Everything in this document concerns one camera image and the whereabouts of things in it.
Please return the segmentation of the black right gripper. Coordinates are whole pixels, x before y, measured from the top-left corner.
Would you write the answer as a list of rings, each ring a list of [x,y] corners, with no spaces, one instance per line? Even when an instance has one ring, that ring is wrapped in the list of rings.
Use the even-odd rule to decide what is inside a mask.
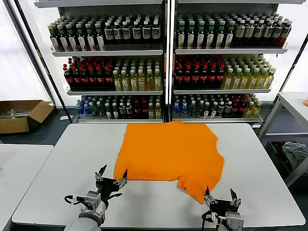
[[[205,194],[204,194],[204,200],[207,205],[210,205],[210,210],[215,212],[215,213],[226,213],[228,211],[230,212],[238,212],[238,209],[241,205],[241,198],[237,197],[236,192],[231,189],[231,198],[232,201],[227,201],[227,200],[215,200],[211,194],[209,187],[206,188]]]

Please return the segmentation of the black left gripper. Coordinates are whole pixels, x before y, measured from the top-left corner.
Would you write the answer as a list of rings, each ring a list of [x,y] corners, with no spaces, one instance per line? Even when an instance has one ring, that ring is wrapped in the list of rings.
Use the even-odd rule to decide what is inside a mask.
[[[119,197],[122,193],[118,193],[120,187],[124,187],[127,184],[128,169],[123,174],[123,177],[115,180],[110,178],[103,178],[103,174],[106,170],[107,164],[100,168],[98,172],[95,172],[95,180],[97,192],[101,195],[101,200],[109,200],[114,197]]]

